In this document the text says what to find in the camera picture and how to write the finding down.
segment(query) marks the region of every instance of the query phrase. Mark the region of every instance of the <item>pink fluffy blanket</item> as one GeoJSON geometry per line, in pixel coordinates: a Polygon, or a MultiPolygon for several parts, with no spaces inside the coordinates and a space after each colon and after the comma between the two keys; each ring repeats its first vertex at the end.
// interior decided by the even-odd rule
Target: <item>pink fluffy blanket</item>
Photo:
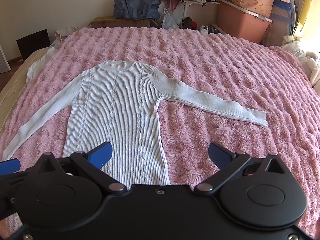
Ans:
{"type": "MultiPolygon", "coordinates": [[[[161,139],[172,183],[194,186],[218,170],[207,154],[211,141],[254,157],[277,152],[308,198],[300,227],[316,233],[320,97],[300,63],[279,47],[192,30],[81,29],[66,39],[27,85],[0,138],[0,156],[19,127],[79,73],[106,59],[124,58],[154,65],[195,89],[267,112],[269,129],[162,101],[158,110],[161,139]]],[[[69,108],[58,112],[14,154],[22,169],[33,165],[43,152],[62,155],[69,113],[69,108]]],[[[16,227],[16,219],[11,218],[7,228],[11,232],[16,227]]]]}

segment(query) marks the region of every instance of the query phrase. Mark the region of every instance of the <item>yellow curtain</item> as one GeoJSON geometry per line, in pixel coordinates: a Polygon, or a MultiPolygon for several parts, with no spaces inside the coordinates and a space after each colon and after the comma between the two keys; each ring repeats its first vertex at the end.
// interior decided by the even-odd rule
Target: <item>yellow curtain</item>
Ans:
{"type": "Polygon", "coordinates": [[[296,38],[302,37],[307,50],[320,52],[320,0],[304,0],[294,33],[296,38]]]}

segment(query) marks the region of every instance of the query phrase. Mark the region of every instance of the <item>cardboard box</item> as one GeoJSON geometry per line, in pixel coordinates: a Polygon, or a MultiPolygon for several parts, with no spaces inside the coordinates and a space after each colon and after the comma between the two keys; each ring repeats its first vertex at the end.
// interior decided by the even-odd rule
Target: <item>cardboard box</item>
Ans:
{"type": "Polygon", "coordinates": [[[92,21],[92,28],[113,28],[113,27],[150,27],[149,19],[131,20],[131,19],[115,19],[112,16],[98,17],[92,21]]]}

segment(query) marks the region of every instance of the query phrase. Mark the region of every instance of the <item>wall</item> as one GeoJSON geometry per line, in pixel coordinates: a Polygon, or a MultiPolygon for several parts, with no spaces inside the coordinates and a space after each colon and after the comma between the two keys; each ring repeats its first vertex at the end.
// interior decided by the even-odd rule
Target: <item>wall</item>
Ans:
{"type": "MultiPolygon", "coordinates": [[[[113,0],[0,0],[0,4],[0,44],[8,60],[20,56],[17,39],[47,29],[53,41],[59,27],[85,27],[95,17],[112,15],[114,5],[113,0]]],[[[187,16],[200,26],[215,22],[217,13],[216,4],[194,4],[187,16]]],[[[179,4],[173,13],[178,23],[182,14],[183,5],[179,4]]]]}

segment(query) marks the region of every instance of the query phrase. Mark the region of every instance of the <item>pink storage box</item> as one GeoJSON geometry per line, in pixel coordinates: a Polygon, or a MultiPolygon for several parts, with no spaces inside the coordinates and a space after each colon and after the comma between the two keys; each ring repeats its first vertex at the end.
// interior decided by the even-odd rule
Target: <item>pink storage box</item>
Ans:
{"type": "Polygon", "coordinates": [[[217,26],[237,38],[260,43],[272,23],[271,19],[243,9],[225,0],[219,0],[217,26]]]}

